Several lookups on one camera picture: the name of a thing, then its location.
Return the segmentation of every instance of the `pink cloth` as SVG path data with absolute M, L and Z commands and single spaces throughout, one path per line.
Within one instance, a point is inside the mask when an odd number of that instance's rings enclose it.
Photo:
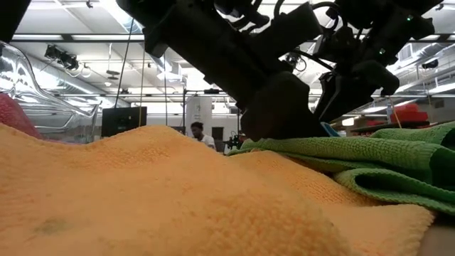
M 4 93 L 0 93 L 0 123 L 37 139 L 42 139 L 41 134 L 33 126 L 21 106 Z

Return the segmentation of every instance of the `man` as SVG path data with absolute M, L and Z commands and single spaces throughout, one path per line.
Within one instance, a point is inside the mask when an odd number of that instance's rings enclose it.
M 204 124 L 201 122 L 194 122 L 191 125 L 191 131 L 193 132 L 193 136 L 199 141 L 203 142 L 208 147 L 215 149 L 215 140 L 203 133 L 204 131 Z

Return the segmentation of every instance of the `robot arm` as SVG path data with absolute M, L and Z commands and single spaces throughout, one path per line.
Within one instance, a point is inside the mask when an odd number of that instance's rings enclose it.
M 269 23 L 257 12 L 262 0 L 117 0 L 144 25 L 145 50 L 161 57 L 170 47 L 237 101 L 242 130 L 261 138 L 324 137 L 320 122 L 330 122 L 373 99 L 395 93 L 399 80 L 385 67 L 410 38 L 434 33 L 431 19 L 421 15 L 442 0 L 335 0 L 302 4 L 275 17 L 263 32 L 251 28 Z M 322 27 L 314 9 L 329 6 L 327 15 L 343 25 Z M 218 12 L 240 18 L 225 20 Z M 243 31 L 248 23 L 253 25 Z M 369 29 L 353 35 L 348 24 Z M 278 58 L 318 37 L 314 56 L 336 63 L 320 77 L 323 95 L 314 113 L 308 109 L 309 86 L 292 75 L 293 67 Z

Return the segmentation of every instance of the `black monitor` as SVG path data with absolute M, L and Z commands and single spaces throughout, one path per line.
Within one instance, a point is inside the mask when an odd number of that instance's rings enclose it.
M 147 124 L 147 107 L 121 107 L 102 110 L 101 137 L 110 137 Z

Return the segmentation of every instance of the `green towel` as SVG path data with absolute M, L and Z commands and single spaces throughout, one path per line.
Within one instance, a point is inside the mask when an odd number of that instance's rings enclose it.
M 455 122 L 418 130 L 384 129 L 369 138 L 247 140 L 231 154 L 252 149 L 301 159 L 371 198 L 455 215 Z

